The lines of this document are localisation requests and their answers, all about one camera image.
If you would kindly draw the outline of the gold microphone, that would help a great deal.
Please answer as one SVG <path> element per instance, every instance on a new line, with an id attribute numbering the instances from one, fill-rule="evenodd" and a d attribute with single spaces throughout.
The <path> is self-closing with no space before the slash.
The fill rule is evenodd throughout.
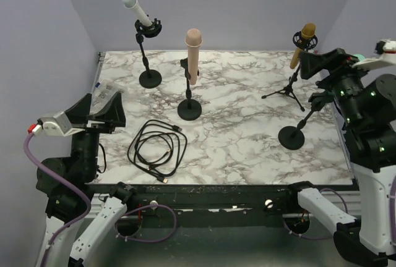
<path id="1" fill-rule="evenodd" d="M 299 62 L 299 54 L 302 51 L 309 51 L 316 47 L 316 25 L 307 23 L 303 29 L 293 35 L 293 44 L 296 46 L 293 57 L 291 58 L 290 68 L 294 69 Z"/>

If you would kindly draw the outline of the black round-base clamp stand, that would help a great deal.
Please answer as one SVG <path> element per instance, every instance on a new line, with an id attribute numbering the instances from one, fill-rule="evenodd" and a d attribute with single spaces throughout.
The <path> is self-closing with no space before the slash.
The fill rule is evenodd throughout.
<path id="1" fill-rule="evenodd" d="M 278 141 L 280 144 L 288 150 L 298 150 L 305 143 L 305 137 L 301 131 L 308 119 L 315 113 L 321 111 L 324 106 L 331 103 L 334 100 L 333 94 L 329 91 L 323 91 L 321 93 L 313 93 L 308 102 L 311 104 L 311 110 L 308 114 L 301 119 L 297 126 L 286 126 L 282 128 L 278 133 Z"/>

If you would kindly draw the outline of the black round-base clip stand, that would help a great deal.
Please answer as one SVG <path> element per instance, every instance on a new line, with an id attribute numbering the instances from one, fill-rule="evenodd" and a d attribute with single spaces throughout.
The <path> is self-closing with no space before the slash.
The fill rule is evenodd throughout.
<path id="1" fill-rule="evenodd" d="M 186 99 L 179 103 L 178 115 L 181 119 L 185 121 L 194 121 L 198 119 L 202 114 L 202 106 L 198 101 L 192 99 L 187 58 L 181 59 L 180 65 L 184 69 L 184 76 L 186 78 L 186 91 L 185 91 Z"/>

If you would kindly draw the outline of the pink microphone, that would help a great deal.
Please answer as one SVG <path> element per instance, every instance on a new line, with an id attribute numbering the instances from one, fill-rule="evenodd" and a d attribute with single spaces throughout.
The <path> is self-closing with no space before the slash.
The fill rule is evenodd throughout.
<path id="1" fill-rule="evenodd" d="M 199 51 L 202 44 L 202 34 L 196 28 L 189 29 L 186 34 L 187 66 L 189 72 L 189 83 L 195 85 L 199 71 Z"/>

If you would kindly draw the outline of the green microphone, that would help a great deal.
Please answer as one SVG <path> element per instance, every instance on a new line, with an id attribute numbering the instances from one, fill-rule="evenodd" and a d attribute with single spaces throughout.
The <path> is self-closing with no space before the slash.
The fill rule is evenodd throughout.
<path id="1" fill-rule="evenodd" d="M 363 61 L 366 59 L 362 54 L 354 54 L 354 57 L 356 57 L 359 61 Z"/>

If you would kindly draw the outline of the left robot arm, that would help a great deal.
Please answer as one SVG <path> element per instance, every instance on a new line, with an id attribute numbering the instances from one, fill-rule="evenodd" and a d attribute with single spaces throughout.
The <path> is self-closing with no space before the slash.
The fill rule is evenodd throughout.
<path id="1" fill-rule="evenodd" d="M 126 126 L 122 95 L 116 92 L 94 114 L 92 95 L 86 94 L 66 111 L 46 114 L 30 129 L 30 135 L 71 137 L 71 153 L 37 164 L 37 190 L 48 197 L 46 232 L 37 266 L 87 266 L 94 251 L 123 214 L 136 210 L 137 199 L 122 182 L 112 186 L 101 211 L 78 236 L 89 214 L 94 195 L 89 183 L 97 178 L 101 134 Z"/>

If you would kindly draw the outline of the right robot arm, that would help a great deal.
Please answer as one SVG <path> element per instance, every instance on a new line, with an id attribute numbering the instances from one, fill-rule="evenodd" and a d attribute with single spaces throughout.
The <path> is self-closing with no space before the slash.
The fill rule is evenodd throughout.
<path id="1" fill-rule="evenodd" d="M 331 233 L 341 257 L 359 266 L 387 266 L 395 260 L 395 75 L 364 86 L 368 72 L 395 64 L 395 45 L 381 42 L 379 57 L 359 60 L 337 48 L 299 55 L 301 78 L 322 70 L 317 83 L 333 94 L 345 121 L 345 145 L 358 182 L 361 216 L 340 210 L 313 187 L 285 196 L 286 208 L 307 210 Z"/>

